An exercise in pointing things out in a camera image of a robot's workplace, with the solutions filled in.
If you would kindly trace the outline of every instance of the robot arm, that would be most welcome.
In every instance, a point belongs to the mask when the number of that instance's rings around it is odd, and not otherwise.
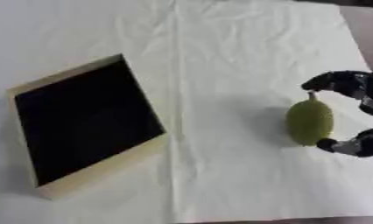
[[[324,151],[360,158],[373,157],[373,129],[365,130],[348,141],[338,142],[334,139],[324,138],[317,143],[317,147]]]
[[[318,75],[302,85],[305,90],[332,90],[342,95],[361,100],[360,110],[373,116],[373,73],[358,71],[329,72]],[[373,156],[373,129],[343,142],[324,138],[317,147],[329,152],[338,152],[358,157]]]

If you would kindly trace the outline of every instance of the wooden box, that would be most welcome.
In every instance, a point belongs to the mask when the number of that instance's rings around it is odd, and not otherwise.
[[[32,182],[58,198],[158,152],[164,128],[122,55],[10,89]]]

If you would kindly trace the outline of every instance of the white tablecloth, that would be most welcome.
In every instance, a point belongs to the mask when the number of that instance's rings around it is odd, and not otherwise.
[[[124,53],[171,141],[64,199],[29,187],[4,91]],[[337,7],[288,1],[0,1],[0,223],[169,223],[373,215],[373,158],[294,145],[299,84],[368,70]],[[373,127],[321,98],[334,137]]]

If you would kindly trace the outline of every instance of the green fruit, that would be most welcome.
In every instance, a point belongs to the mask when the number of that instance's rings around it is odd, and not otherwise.
[[[301,145],[315,145],[329,137],[334,127],[331,108],[318,101],[314,93],[309,100],[293,105],[286,115],[287,129],[294,142]]]

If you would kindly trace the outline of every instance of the white paper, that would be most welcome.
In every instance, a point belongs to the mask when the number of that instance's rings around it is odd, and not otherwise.
[[[123,53],[169,147],[68,198],[30,188],[4,91]],[[368,70],[337,7],[288,1],[0,1],[0,223],[171,223],[373,214],[373,158],[295,146],[299,85]],[[325,93],[335,133],[373,127]]]

